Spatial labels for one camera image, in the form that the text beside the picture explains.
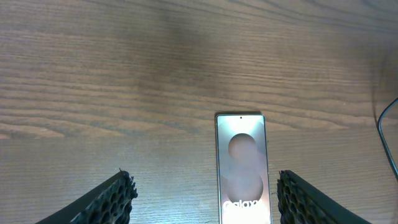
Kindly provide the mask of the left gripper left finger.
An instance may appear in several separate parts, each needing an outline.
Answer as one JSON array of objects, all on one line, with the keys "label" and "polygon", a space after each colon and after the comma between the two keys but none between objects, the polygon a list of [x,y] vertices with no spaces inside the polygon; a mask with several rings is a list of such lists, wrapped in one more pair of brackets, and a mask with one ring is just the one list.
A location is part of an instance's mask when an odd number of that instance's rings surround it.
[{"label": "left gripper left finger", "polygon": [[129,224],[132,200],[137,196],[134,177],[120,170],[37,224]]}]

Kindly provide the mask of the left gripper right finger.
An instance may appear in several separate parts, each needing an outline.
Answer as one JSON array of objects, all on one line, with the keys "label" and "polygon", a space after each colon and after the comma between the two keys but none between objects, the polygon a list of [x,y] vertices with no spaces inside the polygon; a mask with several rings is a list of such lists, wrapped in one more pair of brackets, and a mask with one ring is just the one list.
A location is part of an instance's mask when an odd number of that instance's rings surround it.
[{"label": "left gripper right finger", "polygon": [[277,198],[281,224],[369,224],[291,170],[279,172]]}]

